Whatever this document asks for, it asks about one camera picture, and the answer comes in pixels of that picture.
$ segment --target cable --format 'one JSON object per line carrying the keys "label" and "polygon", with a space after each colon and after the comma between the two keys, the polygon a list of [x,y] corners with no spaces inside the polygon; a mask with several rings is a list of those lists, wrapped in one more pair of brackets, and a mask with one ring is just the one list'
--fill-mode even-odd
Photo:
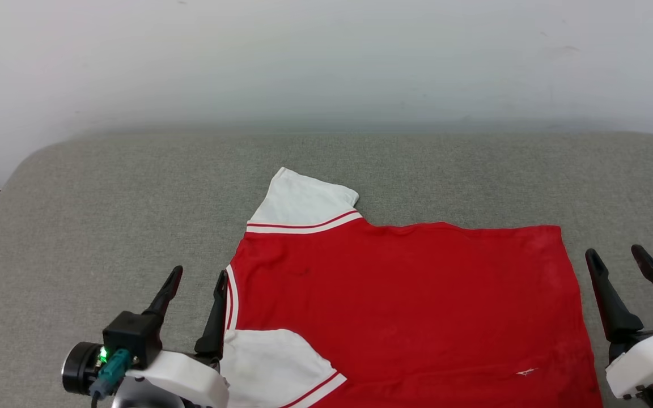
{"label": "cable", "polygon": [[98,399],[99,399],[99,392],[94,392],[92,395],[92,403],[90,404],[90,408],[97,408]]}
{"label": "cable", "polygon": [[103,398],[110,395],[117,383],[125,377],[125,372],[132,367],[132,361],[129,351],[124,348],[117,350],[97,373],[97,379],[89,388],[90,395],[98,395]]}

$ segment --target green led light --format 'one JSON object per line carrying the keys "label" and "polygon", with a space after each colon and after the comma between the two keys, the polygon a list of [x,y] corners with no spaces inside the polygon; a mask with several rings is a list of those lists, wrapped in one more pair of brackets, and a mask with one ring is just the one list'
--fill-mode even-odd
{"label": "green led light", "polygon": [[104,363],[107,362],[107,349],[104,348],[104,346],[100,347],[99,359],[100,359],[101,362],[104,362]]}

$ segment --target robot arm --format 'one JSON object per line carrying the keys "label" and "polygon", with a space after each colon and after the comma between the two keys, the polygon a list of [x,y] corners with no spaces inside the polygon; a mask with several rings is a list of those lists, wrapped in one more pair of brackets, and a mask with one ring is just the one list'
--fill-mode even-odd
{"label": "robot arm", "polygon": [[[643,276],[653,284],[653,258],[640,245],[631,252]],[[653,330],[643,330],[609,281],[609,271],[595,250],[586,251],[593,292],[609,346],[606,377],[617,398],[637,397],[653,408]]]}
{"label": "robot arm", "polygon": [[62,385],[98,400],[114,395],[113,408],[168,406],[226,408],[228,383],[220,375],[228,275],[221,272],[214,304],[194,354],[164,351],[160,328],[176,295],[183,268],[176,266],[140,314],[120,313],[103,331],[103,344],[82,342],[62,366]]}

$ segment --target white trim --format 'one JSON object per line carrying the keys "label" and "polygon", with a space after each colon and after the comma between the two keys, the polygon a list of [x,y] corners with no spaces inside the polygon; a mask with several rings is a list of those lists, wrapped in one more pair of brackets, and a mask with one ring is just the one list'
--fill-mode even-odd
{"label": "white trim", "polygon": [[[230,299],[230,296],[226,296],[226,330],[233,330],[236,328],[236,320],[238,320],[238,289],[236,288],[236,276],[234,275],[234,269],[231,267],[231,265],[226,266],[226,272],[228,273],[228,284],[231,286],[231,292],[233,292],[233,300]],[[231,302],[233,302],[233,315],[230,315]]]}
{"label": "white trim", "polygon": [[362,215],[359,212],[353,212],[347,216],[343,216],[340,219],[334,220],[328,224],[319,225],[318,227],[311,228],[290,228],[289,226],[283,227],[252,227],[246,226],[246,232],[255,232],[258,234],[313,234],[315,232],[322,232],[326,230],[331,230],[334,227],[339,227],[339,225],[346,224],[351,220],[356,220],[362,218]]}
{"label": "white trim", "polygon": [[[337,372],[337,370],[333,369],[329,373],[329,375],[327,375],[327,378],[332,377],[332,375],[334,375],[336,372]],[[298,398],[296,398],[296,401],[298,401],[297,403],[292,402],[291,403],[292,405],[289,405],[288,403],[286,403],[285,405],[282,405],[282,406],[287,406],[288,408],[309,408],[309,406],[314,405],[314,403],[319,402],[322,398],[326,397],[331,392],[334,392],[334,390],[339,388],[339,386],[342,385],[346,380],[347,380],[347,377],[345,377],[344,375],[341,375],[341,374],[337,374],[337,375],[334,376],[334,378],[329,380],[329,382],[326,382],[326,383],[322,384],[321,387],[316,388],[316,390],[314,390],[314,388],[311,388],[311,390],[313,390],[313,392],[311,392],[311,390],[309,390],[309,392],[311,392],[311,393],[307,393],[308,395],[306,396],[306,398],[303,398],[300,401],[298,400]]]}

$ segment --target gray cushion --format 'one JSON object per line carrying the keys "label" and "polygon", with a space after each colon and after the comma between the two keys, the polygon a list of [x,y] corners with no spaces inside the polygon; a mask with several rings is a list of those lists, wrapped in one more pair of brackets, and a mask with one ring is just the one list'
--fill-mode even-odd
{"label": "gray cushion", "polygon": [[653,255],[653,136],[643,134],[142,136],[49,147],[0,196],[0,406],[87,406],[62,390],[67,352],[100,340],[121,310],[143,310],[178,264],[186,273],[162,337],[191,351],[218,272],[282,165],[355,189],[373,224],[560,225],[605,405],[642,406],[607,388],[583,253],[599,251],[653,328],[653,289],[629,250],[640,243]]}

